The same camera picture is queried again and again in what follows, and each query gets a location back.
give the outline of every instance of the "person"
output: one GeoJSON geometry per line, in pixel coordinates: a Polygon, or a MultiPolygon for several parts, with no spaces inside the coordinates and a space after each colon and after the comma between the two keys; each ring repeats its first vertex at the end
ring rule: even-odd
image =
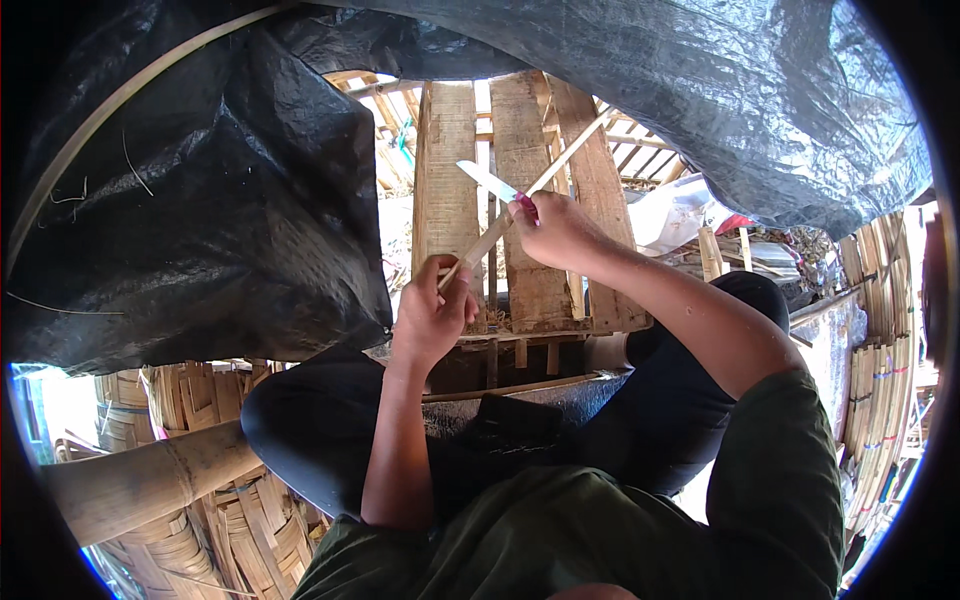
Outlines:
{"type": "Polygon", "coordinates": [[[614,243],[567,197],[532,200],[538,225],[508,205],[524,252],[656,318],[627,337],[635,370],[547,451],[427,436],[424,381],[476,313],[469,271],[440,294],[455,258],[427,259],[402,292],[386,368],[334,347],[243,406],[267,467],[339,515],[295,597],[832,598],[839,472],[777,287],[752,273],[704,283],[614,243]],[[714,457],[707,526],[667,496],[714,457]]]}

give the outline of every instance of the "knife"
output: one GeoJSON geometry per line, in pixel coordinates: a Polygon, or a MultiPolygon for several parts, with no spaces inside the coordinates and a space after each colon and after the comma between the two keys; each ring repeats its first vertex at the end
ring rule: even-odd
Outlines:
{"type": "Polygon", "coordinates": [[[480,168],[480,165],[472,160],[458,160],[457,166],[464,170],[464,173],[471,176],[474,181],[483,185],[503,202],[512,202],[516,200],[521,206],[533,215],[534,224],[540,224],[540,216],[537,214],[537,207],[533,201],[527,198],[523,192],[516,191],[513,187],[504,183],[500,178],[491,175],[489,172],[480,168]]]}

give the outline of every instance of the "hand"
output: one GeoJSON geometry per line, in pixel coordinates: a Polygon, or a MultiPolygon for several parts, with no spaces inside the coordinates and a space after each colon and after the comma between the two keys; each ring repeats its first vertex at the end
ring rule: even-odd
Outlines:
{"type": "Polygon", "coordinates": [[[534,192],[530,198],[537,207],[540,224],[518,202],[507,204],[520,233],[523,251],[548,267],[589,273],[606,249],[617,247],[569,196],[554,192],[534,192]]]}
{"type": "Polygon", "coordinates": [[[446,292],[437,290],[441,268],[452,268],[457,257],[430,256],[414,279],[403,287],[394,327],[391,365],[401,364],[424,377],[457,343],[465,323],[473,323],[477,302],[469,292],[473,271],[463,267],[446,292]]]}

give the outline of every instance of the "rubber band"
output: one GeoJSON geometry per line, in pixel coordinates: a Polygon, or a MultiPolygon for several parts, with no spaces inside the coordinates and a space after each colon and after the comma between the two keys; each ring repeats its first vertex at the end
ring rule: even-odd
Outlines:
{"type": "Polygon", "coordinates": [[[217,490],[216,492],[214,492],[214,495],[227,495],[228,493],[240,493],[240,492],[245,492],[246,490],[249,490],[249,489],[252,488],[254,485],[256,485],[256,482],[260,481],[261,479],[263,479],[263,476],[262,476],[262,475],[258,476],[256,479],[254,479],[253,481],[251,481],[251,482],[250,482],[249,484],[247,484],[246,486],[240,486],[239,488],[229,488],[228,490],[217,490]]]}
{"type": "Polygon", "coordinates": [[[132,413],[134,415],[149,415],[149,408],[127,408],[126,406],[110,406],[104,404],[103,402],[97,402],[97,406],[100,408],[107,409],[107,411],[113,411],[114,413],[132,413]]]}

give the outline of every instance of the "green shirt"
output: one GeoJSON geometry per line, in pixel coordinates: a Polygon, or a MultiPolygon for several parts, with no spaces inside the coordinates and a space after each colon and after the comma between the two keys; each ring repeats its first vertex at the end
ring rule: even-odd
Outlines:
{"type": "Polygon", "coordinates": [[[529,468],[434,539],[338,518],[294,594],[546,598],[590,582],[661,598],[833,598],[839,473],[804,372],[771,375],[732,411],[710,477],[710,526],[595,468],[529,468]]]}

